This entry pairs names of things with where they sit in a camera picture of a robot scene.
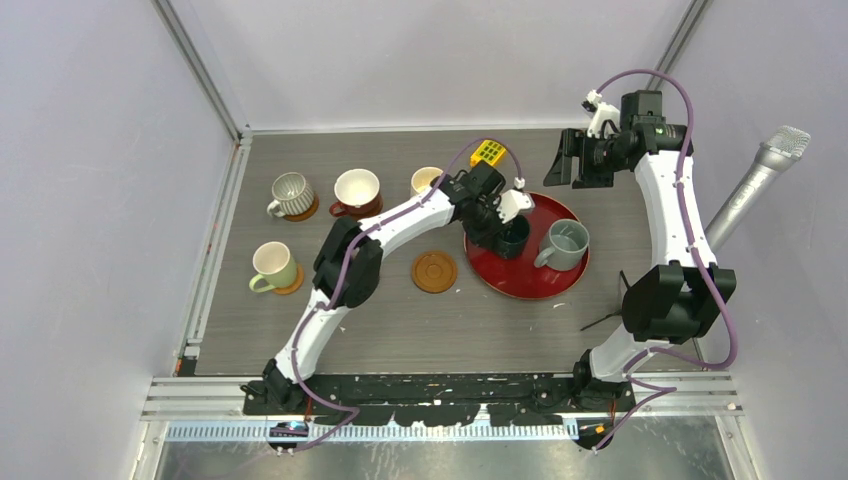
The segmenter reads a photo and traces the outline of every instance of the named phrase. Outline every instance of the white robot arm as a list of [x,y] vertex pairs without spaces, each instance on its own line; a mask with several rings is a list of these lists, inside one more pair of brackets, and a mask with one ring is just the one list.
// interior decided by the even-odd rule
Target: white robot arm
[[[681,216],[677,188],[678,159],[683,148],[680,181],[692,181],[692,149],[684,146],[686,127],[666,123],[662,93],[637,91],[624,95],[621,111],[590,92],[584,108],[593,114],[590,129],[562,132],[557,157],[545,177],[545,186],[571,184],[573,188],[613,186],[614,173],[636,175],[648,212],[652,268],[624,295],[622,325],[600,346],[587,350],[575,364],[575,397],[590,406],[618,397],[626,387],[625,366],[650,347],[679,345],[706,334],[718,316],[718,307],[700,276],[689,249],[700,257],[726,301],[736,288],[732,270],[720,269],[705,240],[691,184],[682,194],[695,242],[689,245]],[[607,134],[608,126],[612,133]],[[571,159],[579,159],[578,178],[571,182]],[[650,353],[631,369],[650,358]]]
[[[330,237],[322,248],[324,257],[334,257],[316,261],[317,269],[315,287],[309,298],[309,303],[300,318],[295,332],[301,330],[297,339],[297,373],[301,379],[307,379],[315,372],[318,357],[324,350],[330,336],[339,326],[342,318],[352,308],[360,305],[373,293],[376,288],[379,266],[382,258],[392,253],[409,240],[434,228],[443,227],[461,220],[469,238],[484,246],[496,247],[498,235],[506,231],[511,221],[522,212],[533,208],[530,195],[518,187],[501,193],[505,185],[503,177],[488,164],[480,163],[472,170],[473,175],[460,172],[456,178],[446,177],[438,189],[432,189],[412,197],[397,207],[376,217],[367,218],[356,223],[350,218],[337,221]],[[523,186],[523,180],[516,185]],[[337,253],[346,249],[352,235],[351,232],[369,232],[365,241],[360,243],[357,259],[366,257],[359,264],[359,277],[345,282],[347,290],[339,295],[336,302],[339,306],[324,310],[330,305],[333,288],[338,279],[338,266],[341,258],[328,255],[329,251]],[[348,272],[356,272],[356,259],[351,262]],[[332,277],[329,282],[325,276]],[[295,347],[295,335],[289,338],[286,346],[274,357],[276,366],[283,376],[291,382],[297,382],[292,349]]]

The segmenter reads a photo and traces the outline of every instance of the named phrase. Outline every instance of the gray mug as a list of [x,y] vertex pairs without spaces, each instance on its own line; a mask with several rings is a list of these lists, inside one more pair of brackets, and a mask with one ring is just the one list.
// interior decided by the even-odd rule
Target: gray mug
[[577,220],[557,220],[539,244],[539,255],[533,266],[548,266],[564,272],[580,265],[589,248],[589,231]]

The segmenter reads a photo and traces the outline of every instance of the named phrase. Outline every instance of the cable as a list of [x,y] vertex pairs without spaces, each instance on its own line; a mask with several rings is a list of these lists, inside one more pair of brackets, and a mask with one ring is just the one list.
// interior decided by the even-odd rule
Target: cable
[[648,383],[636,380],[631,377],[630,369],[632,369],[640,360],[648,356],[652,352],[662,353],[665,355],[670,355],[672,357],[679,358],[681,360],[685,360],[689,363],[697,365],[702,368],[707,368],[711,370],[723,370],[733,364],[736,360],[736,355],[738,353],[738,337],[736,333],[736,325],[733,322],[733,318],[730,316],[730,312],[727,310],[727,304],[724,302],[724,299],[721,298],[721,294],[718,291],[718,288],[715,285],[710,273],[707,271],[707,268],[704,266],[704,261],[701,259],[701,255],[698,252],[698,247],[695,246],[695,231],[692,228],[692,219],[689,215],[689,207],[686,205],[686,197],[684,195],[684,185],[683,185],[683,165],[686,161],[686,152],[689,150],[689,145],[692,143],[692,131],[695,129],[695,112],[692,108],[692,100],[689,98],[689,94],[686,93],[686,90],[683,88],[680,83],[677,82],[670,75],[667,75],[662,72],[658,72],[656,70],[639,68],[635,70],[627,70],[625,72],[621,72],[618,75],[613,76],[596,90],[598,93],[601,93],[605,88],[607,88],[612,82],[618,80],[619,78],[626,77],[629,75],[636,74],[647,74],[653,75],[655,77],[662,78],[666,82],[670,83],[677,89],[680,93],[680,96],[683,98],[683,103],[686,105],[686,134],[683,136],[683,146],[680,149],[680,153],[677,156],[677,169],[675,172],[675,186],[677,189],[677,202],[680,206],[680,216],[683,220],[683,229],[686,231],[686,240],[689,242],[689,253],[692,254],[692,260],[695,262],[695,265],[698,267],[698,271],[701,273],[701,278],[704,279],[704,283],[707,284],[707,289],[710,291],[710,294],[715,300],[716,305],[718,305],[718,309],[721,312],[721,317],[724,319],[724,324],[727,327],[727,334],[729,337],[730,348],[727,352],[727,358],[723,362],[719,363],[707,363],[703,362],[698,358],[690,357],[689,355],[677,352],[670,348],[664,347],[649,347],[641,352],[639,352],[636,356],[630,359],[624,365],[624,374],[627,380],[631,383],[642,386],[644,388],[648,388],[651,390],[655,390],[657,393],[643,399],[641,402],[637,403],[635,407],[633,407],[627,415],[625,415],[618,425],[614,425],[612,430],[607,433],[603,439],[598,443],[596,447],[593,448],[595,452],[600,450],[604,445],[609,442],[612,435],[622,426],[627,419],[629,419],[634,413],[636,413],[640,408],[648,404],[651,400],[659,398],[663,395],[667,395],[671,392],[677,391],[676,388],[673,387],[658,387],[656,385],[650,385]]
[[312,397],[309,397],[309,403],[306,404],[306,411],[303,412],[303,423],[309,424],[312,415]]
[[522,176],[522,173],[521,173],[521,164],[519,163],[518,158],[515,156],[512,149],[510,149],[505,143],[503,143],[499,140],[495,140],[493,138],[487,138],[487,137],[477,138],[477,139],[469,142],[467,145],[465,145],[465,147],[462,148],[462,150],[459,151],[459,153],[456,154],[456,156],[453,157],[453,160],[451,160],[451,162],[448,164],[447,168],[445,168],[445,170],[442,172],[442,174],[439,175],[439,178],[436,180],[436,183],[433,185],[433,188],[431,188],[430,191],[428,191],[427,194],[424,195],[424,198],[421,199],[421,202],[416,203],[414,205],[411,205],[411,206],[401,210],[400,212],[386,218],[382,222],[376,223],[376,224],[372,225],[371,227],[368,227],[367,229],[363,230],[362,233],[360,233],[359,235],[357,235],[356,237],[353,238],[353,240],[348,245],[347,250],[345,251],[344,260],[342,260],[342,267],[341,267],[341,270],[339,271],[339,279],[336,281],[336,287],[333,289],[333,295],[330,298],[329,304],[325,305],[323,302],[319,302],[317,305],[315,305],[315,308],[313,308],[312,310],[309,311],[309,313],[307,313],[306,317],[304,317],[304,319],[303,319],[303,322],[300,322],[300,325],[298,325],[298,327],[295,329],[294,337],[292,338],[292,347],[291,347],[292,372],[294,373],[295,380],[297,380],[297,383],[300,384],[300,387],[303,389],[303,391],[306,392],[306,394],[309,395],[309,397],[312,398],[313,400],[315,400],[316,402],[320,403],[321,405],[324,405],[327,408],[331,408],[333,410],[337,410],[337,411],[340,411],[340,412],[348,412],[348,413],[350,413],[350,415],[348,415],[344,420],[339,422],[336,426],[334,426],[329,431],[327,431],[325,434],[321,435],[320,437],[316,438],[315,440],[312,440],[310,442],[307,442],[304,445],[300,445],[300,446],[290,450],[291,453],[302,452],[304,450],[309,450],[312,447],[320,445],[324,440],[326,440],[331,435],[336,433],[343,426],[352,422],[353,419],[356,418],[357,415],[359,415],[359,408],[357,408],[357,407],[346,407],[344,405],[337,405],[335,403],[331,403],[327,400],[324,400],[323,398],[318,396],[318,394],[316,394],[314,391],[312,391],[312,389],[310,389],[306,385],[306,383],[303,381],[303,378],[301,378],[300,371],[298,370],[298,367],[297,367],[297,344],[298,344],[298,341],[300,340],[300,336],[303,334],[303,331],[306,328],[306,325],[309,324],[309,321],[312,320],[312,317],[315,316],[315,313],[318,312],[318,309],[321,309],[321,310],[324,310],[324,311],[329,311],[329,310],[332,310],[334,308],[334,306],[336,305],[336,302],[339,299],[339,295],[341,295],[342,286],[344,285],[345,276],[347,275],[347,270],[348,270],[348,267],[350,266],[350,260],[353,257],[353,251],[356,249],[359,242],[362,239],[364,239],[369,233],[371,233],[375,230],[378,230],[382,226],[387,225],[387,224],[397,220],[398,218],[412,212],[413,210],[421,207],[425,202],[427,202],[430,199],[430,197],[432,197],[436,193],[436,190],[438,190],[439,186],[442,184],[442,181],[444,181],[445,175],[447,175],[447,172],[449,172],[453,168],[454,164],[457,162],[457,160],[459,160],[459,158],[462,156],[462,154],[465,153],[466,150],[471,148],[472,145],[484,142],[486,140],[492,140],[492,141],[498,142],[499,144],[503,145],[504,149],[506,149],[506,151],[509,153],[510,157],[512,157],[512,161],[515,163],[515,170],[516,170],[518,178],[523,179],[524,177]]
[[604,315],[603,317],[595,320],[594,322],[590,323],[589,325],[586,325],[585,327],[580,328],[580,331],[585,332],[586,330],[589,330],[590,328],[592,328],[595,325],[603,322],[604,320],[610,319],[612,317],[618,317],[618,316],[621,316],[621,309],[620,308],[618,310],[612,312],[612,313],[608,313],[608,314]]

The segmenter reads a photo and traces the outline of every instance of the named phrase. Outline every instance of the enclosure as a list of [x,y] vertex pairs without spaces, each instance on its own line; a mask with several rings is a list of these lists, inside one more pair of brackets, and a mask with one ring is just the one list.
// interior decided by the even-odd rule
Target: enclosure
[[[848,80],[846,14],[824,0],[0,7],[0,471],[839,478],[846,420],[837,405],[823,406],[848,393],[832,373],[846,365],[848,342],[838,252],[848,200],[836,185],[846,152],[835,113]],[[520,159],[526,191],[566,206],[586,227],[590,254],[564,293],[520,300],[478,276],[458,222],[417,236],[383,260],[379,287],[334,331],[318,375],[570,378],[584,351],[610,337],[615,315],[582,327],[620,311],[619,272],[632,281],[652,267],[650,202],[629,171],[612,188],[543,180],[561,132],[589,124],[587,93],[634,68],[672,75],[691,97],[704,225],[775,129],[813,137],[805,159],[716,251],[738,282],[728,302],[736,362],[703,371],[652,358],[634,378],[677,392],[639,410],[597,455],[563,432],[606,413],[576,410],[558,412],[559,429],[472,422],[436,434],[415,424],[380,438],[388,430],[345,427],[326,445],[275,455],[269,428],[301,417],[243,414],[241,386],[260,378],[304,312],[347,170],[379,178],[385,212],[410,198],[417,169],[445,168],[468,142],[495,139]],[[618,105],[643,89],[663,93],[669,123],[687,124],[677,90],[658,78],[625,77],[603,100]],[[453,171],[469,168],[472,151]],[[510,183],[517,173],[507,159],[498,171]],[[286,172],[314,190],[317,210],[302,222],[266,211]],[[248,288],[262,274],[255,251],[272,241],[303,270],[294,293]],[[456,264],[455,282],[439,294],[410,276],[434,250]],[[675,348],[720,362],[728,338],[719,318]],[[652,393],[632,392],[635,401]],[[482,429],[476,441],[467,438],[474,428]]]

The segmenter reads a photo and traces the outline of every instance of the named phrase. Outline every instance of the red mug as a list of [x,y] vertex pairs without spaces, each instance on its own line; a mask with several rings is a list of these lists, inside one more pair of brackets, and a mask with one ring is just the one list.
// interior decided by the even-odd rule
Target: red mug
[[333,187],[338,202],[330,205],[330,215],[365,215],[379,207],[380,180],[370,170],[355,168],[339,175]]

